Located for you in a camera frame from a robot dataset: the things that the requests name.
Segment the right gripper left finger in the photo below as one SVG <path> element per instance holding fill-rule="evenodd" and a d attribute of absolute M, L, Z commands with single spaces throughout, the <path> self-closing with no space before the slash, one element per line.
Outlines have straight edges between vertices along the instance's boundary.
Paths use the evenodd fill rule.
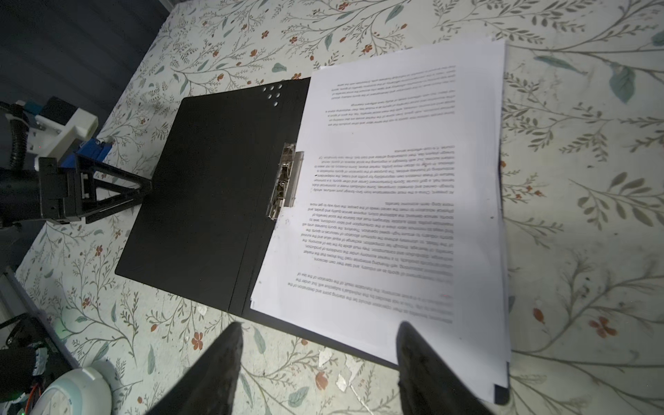
<path fill-rule="evenodd" d="M 242 351 L 242 326 L 231 323 L 148 413 L 232 413 Z"/>

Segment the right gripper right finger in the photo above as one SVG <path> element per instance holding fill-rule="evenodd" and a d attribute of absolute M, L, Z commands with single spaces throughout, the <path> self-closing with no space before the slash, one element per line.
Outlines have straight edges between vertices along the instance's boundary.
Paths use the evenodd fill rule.
<path fill-rule="evenodd" d="M 396 338 L 399 394 L 404 414 L 489 414 L 411 323 Z"/>

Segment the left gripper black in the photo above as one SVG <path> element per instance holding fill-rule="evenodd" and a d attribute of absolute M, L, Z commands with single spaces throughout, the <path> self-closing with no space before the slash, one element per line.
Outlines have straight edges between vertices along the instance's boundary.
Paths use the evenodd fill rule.
<path fill-rule="evenodd" d="M 37 166 L 41 217 L 53 223 L 93 223 L 140 205 L 152 191 L 150 179 L 81 155 L 72 169 L 53 157 Z"/>

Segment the blue folder black inside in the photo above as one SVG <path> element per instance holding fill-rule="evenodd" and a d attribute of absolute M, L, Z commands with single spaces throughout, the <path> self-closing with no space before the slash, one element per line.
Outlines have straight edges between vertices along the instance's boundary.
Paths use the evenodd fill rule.
<path fill-rule="evenodd" d="M 119 275 L 293 334 L 328 337 L 254 311 L 276 221 L 267 209 L 295 144 L 311 78 L 183 100 L 119 261 Z"/>

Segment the metal folder lever clip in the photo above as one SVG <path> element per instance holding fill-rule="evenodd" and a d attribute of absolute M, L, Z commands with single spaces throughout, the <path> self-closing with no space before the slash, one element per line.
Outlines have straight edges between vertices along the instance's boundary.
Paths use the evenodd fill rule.
<path fill-rule="evenodd" d="M 267 209 L 267 217 L 277 221 L 283 208 L 292 208 L 295 205 L 297 187 L 304 152 L 296 151 L 295 144 L 286 144 L 283 148 L 278 173 L 271 193 L 270 203 Z"/>

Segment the white printed paper stack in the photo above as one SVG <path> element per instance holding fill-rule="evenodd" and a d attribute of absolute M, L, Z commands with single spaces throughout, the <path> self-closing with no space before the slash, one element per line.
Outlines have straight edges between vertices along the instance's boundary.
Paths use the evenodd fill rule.
<path fill-rule="evenodd" d="M 396 362 L 408 322 L 475 396 L 508 385 L 499 147 L 506 45 L 451 41 L 314 72 L 304 159 L 254 311 Z"/>

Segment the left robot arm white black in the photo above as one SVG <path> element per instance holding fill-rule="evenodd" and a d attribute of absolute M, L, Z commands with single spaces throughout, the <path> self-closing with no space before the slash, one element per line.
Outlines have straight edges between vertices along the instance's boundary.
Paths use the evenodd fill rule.
<path fill-rule="evenodd" d="M 1 226 L 25 221 L 93 223 L 138 206 L 151 180 L 110 166 L 112 143 L 93 135 L 96 116 L 57 97 L 45 105 L 3 102 L 10 163 L 1 170 Z"/>

